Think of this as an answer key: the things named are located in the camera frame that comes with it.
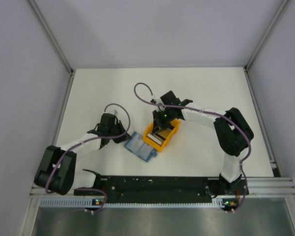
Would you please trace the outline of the orange plastic card stand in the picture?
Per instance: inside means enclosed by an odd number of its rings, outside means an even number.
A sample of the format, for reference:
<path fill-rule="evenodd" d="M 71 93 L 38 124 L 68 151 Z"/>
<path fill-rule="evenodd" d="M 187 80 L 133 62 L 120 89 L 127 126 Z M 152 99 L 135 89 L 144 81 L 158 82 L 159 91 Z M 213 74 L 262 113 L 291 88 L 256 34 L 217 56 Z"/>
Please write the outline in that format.
<path fill-rule="evenodd" d="M 165 130 L 152 134 L 153 122 L 145 129 L 142 140 L 153 147 L 156 151 L 161 152 L 169 143 L 172 136 L 178 132 L 180 121 L 174 119 L 170 122 L 171 126 Z"/>

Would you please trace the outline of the white credit card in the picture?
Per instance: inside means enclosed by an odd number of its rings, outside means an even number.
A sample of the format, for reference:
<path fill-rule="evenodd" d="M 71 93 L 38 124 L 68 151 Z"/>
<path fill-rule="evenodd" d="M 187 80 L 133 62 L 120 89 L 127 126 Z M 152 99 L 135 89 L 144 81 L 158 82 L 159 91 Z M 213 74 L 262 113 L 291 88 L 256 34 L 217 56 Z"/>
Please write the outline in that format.
<path fill-rule="evenodd" d="M 134 137 L 128 143 L 127 147 L 132 152 L 138 152 L 143 144 L 144 144 L 144 142 L 142 141 L 141 135 L 140 134 L 135 134 Z"/>
<path fill-rule="evenodd" d="M 149 155 L 150 155 L 150 153 L 153 151 L 153 147 L 151 147 L 151 146 L 149 146 L 149 145 L 147 145 L 147 144 L 144 144 L 141 148 L 140 148 L 140 150 L 139 150 L 139 156 L 142 158 L 142 159 L 144 159 L 144 160 L 146 160 L 146 159 L 148 159 L 148 157 L 149 157 Z"/>

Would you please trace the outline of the blue leather card holder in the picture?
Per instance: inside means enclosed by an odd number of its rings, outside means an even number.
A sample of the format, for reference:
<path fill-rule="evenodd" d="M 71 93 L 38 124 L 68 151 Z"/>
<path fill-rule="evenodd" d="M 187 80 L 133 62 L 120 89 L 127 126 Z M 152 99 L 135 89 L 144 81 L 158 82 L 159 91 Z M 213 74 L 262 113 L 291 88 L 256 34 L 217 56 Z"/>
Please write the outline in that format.
<path fill-rule="evenodd" d="M 131 135 L 131 139 L 124 144 L 124 147 L 145 162 L 149 162 L 158 155 L 157 150 L 145 143 L 142 135 L 137 132 Z"/>

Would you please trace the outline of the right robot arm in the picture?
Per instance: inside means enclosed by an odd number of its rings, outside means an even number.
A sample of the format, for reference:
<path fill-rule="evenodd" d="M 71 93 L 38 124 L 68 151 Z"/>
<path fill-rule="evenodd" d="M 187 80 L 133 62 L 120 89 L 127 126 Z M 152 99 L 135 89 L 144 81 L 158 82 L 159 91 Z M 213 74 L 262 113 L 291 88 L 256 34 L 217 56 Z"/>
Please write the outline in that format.
<path fill-rule="evenodd" d="M 237 190 L 242 177 L 242 152 L 250 148 L 254 133 L 237 108 L 216 111 L 200 107 L 190 99 L 181 101 L 172 91 L 156 100 L 150 101 L 157 106 L 153 111 L 151 135 L 160 136 L 160 132 L 173 128 L 172 121 L 181 119 L 192 121 L 212 128 L 217 135 L 220 147 L 224 151 L 224 163 L 220 173 L 220 190 L 227 195 Z"/>

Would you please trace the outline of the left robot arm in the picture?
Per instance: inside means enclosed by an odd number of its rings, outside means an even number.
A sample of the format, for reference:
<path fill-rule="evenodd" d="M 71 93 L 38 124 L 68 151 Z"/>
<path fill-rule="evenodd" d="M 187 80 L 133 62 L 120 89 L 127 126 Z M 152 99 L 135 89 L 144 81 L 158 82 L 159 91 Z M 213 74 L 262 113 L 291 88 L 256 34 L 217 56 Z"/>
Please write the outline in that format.
<path fill-rule="evenodd" d="M 84 188 L 91 195 L 101 191 L 98 173 L 88 169 L 76 170 L 77 161 L 102 149 L 111 140 L 119 144 L 131 138 L 116 111 L 103 113 L 100 122 L 81 138 L 61 147 L 48 146 L 34 177 L 34 184 L 44 188 L 47 194 L 66 195 L 70 190 Z"/>

